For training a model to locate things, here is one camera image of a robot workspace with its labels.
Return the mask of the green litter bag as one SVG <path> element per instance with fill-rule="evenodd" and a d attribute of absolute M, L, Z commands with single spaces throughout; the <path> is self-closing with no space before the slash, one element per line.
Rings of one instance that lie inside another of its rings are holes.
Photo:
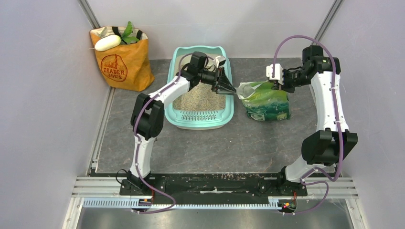
<path fill-rule="evenodd" d="M 290 119 L 289 100 L 285 91 L 278 90 L 268 81 L 249 83 L 255 93 L 241 100 L 246 114 L 256 121 L 279 121 Z"/>

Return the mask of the teal plastic litter box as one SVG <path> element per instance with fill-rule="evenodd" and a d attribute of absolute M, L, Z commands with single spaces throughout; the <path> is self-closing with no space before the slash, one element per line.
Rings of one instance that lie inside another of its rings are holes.
<path fill-rule="evenodd" d="M 179 61 L 182 56 L 194 51 L 203 52 L 215 58 L 218 55 L 226 57 L 226 52 L 221 46 L 196 45 L 190 47 L 178 47 L 174 51 L 169 66 L 167 82 L 170 83 L 178 72 Z M 173 125 L 182 129 L 205 130 L 220 128 L 227 124 L 234 115 L 234 97 L 232 95 L 217 95 L 221 97 L 223 108 L 205 108 L 203 111 L 185 111 L 174 108 L 174 103 L 165 108 L 165 117 Z"/>

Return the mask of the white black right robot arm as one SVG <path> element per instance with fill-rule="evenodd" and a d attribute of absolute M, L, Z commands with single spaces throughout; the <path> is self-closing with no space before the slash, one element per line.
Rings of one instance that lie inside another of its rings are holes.
<path fill-rule="evenodd" d="M 279 63 L 266 68 L 277 89 L 293 93 L 297 87 L 310 85 L 317 109 L 317 129 L 303 140 L 301 155 L 283 167 L 277 175 L 276 190 L 281 195 L 301 191 L 303 181 L 315 172 L 340 164 L 358 143 L 358 135 L 349 130 L 340 96 L 341 66 L 337 57 L 311 45 L 302 51 L 302 66 L 284 69 Z"/>

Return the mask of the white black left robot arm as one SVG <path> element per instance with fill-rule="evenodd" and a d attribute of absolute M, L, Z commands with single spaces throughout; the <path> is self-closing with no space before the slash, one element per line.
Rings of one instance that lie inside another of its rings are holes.
<path fill-rule="evenodd" d="M 234 95 L 236 89 L 225 73 L 224 56 L 209 57 L 203 52 L 189 53 L 190 61 L 178 65 L 174 78 L 159 90 L 137 96 L 130 123 L 135 148 L 133 162 L 120 185 L 139 195 L 157 191 L 145 179 L 150 174 L 150 158 L 155 138 L 163 129 L 165 108 L 200 83 L 210 85 L 216 94 Z"/>

